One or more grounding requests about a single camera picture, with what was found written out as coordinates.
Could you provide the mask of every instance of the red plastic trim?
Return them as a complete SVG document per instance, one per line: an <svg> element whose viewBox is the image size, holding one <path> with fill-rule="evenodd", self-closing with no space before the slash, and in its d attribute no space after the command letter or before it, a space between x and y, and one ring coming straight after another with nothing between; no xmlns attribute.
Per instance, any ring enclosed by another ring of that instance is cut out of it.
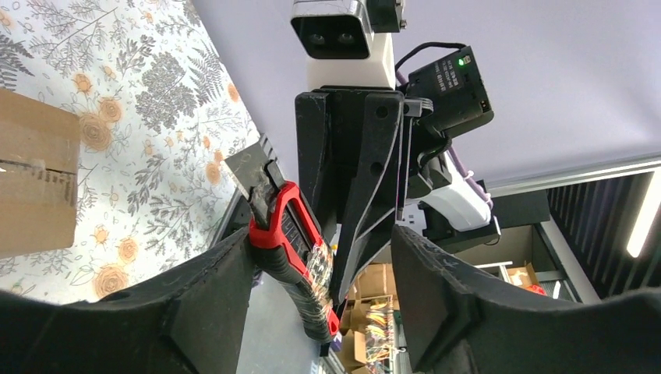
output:
<svg viewBox="0 0 661 374"><path fill-rule="evenodd" d="M282 246L285 248L285 254L287 255L289 264L309 281L310 275L306 265L282 231L282 217L285 214L285 207L289 202L292 202L294 209L296 209L296 213L299 215L305 230L312 239L311 242L318 243L323 241L314 225L312 217L301 200L301 190L294 182L286 182L285 186L277 195L275 211L271 215L268 231L259 229L254 219L250 221L250 244L262 249L276 249Z"/></svg>

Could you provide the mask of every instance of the tablecloth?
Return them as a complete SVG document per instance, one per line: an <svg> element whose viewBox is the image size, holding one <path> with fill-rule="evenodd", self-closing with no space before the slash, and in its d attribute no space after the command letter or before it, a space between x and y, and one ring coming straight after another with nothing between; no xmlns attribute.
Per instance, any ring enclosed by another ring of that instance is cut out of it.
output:
<svg viewBox="0 0 661 374"><path fill-rule="evenodd" d="M80 117L74 246L0 259L0 288L48 302L205 251L221 161L259 137L191 0L0 0L0 87Z"/></svg>

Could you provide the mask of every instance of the label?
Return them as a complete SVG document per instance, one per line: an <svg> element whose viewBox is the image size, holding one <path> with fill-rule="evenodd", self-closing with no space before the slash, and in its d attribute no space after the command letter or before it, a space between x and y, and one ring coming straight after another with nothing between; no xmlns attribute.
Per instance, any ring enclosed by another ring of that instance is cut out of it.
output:
<svg viewBox="0 0 661 374"><path fill-rule="evenodd" d="M436 62L434 64L434 72L436 73L436 81L441 93L456 90L463 86L463 82L459 78L450 59Z"/></svg>

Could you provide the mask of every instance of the corrugated dark panel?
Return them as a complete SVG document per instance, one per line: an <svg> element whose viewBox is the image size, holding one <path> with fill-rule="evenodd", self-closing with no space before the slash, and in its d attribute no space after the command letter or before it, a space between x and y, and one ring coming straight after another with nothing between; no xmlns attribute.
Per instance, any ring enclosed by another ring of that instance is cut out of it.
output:
<svg viewBox="0 0 661 374"><path fill-rule="evenodd" d="M651 173L548 191L551 215L601 298L661 285L661 213L642 254L626 250Z"/></svg>

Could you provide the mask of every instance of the red object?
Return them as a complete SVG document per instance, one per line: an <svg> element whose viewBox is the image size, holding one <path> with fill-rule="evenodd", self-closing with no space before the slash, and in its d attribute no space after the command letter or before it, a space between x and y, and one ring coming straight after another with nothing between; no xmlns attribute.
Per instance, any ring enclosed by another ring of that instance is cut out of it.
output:
<svg viewBox="0 0 661 374"><path fill-rule="evenodd" d="M301 190L294 182L285 182L285 186L280 190L280 193L278 193L268 230L258 228L254 218L250 220L250 230L248 233L250 244L261 249L284 248L289 265L307 279L308 282L312 283L312 278L307 266L303 263L299 255L296 253L294 246L289 242L285 233L282 231L282 217L285 215L285 207L289 202L292 203L296 213L299 215L304 229L312 239L311 242L315 243L315 245L323 244L323 238L316 229L312 216L310 216L306 205L301 200ZM332 309L328 312L327 320L330 334L335 335L340 329L340 321Z"/></svg>
<svg viewBox="0 0 661 374"><path fill-rule="evenodd" d="M544 295L546 296L546 291L541 286L538 286L537 284L530 285L525 288L526 290L530 292L535 292L536 294Z"/></svg>

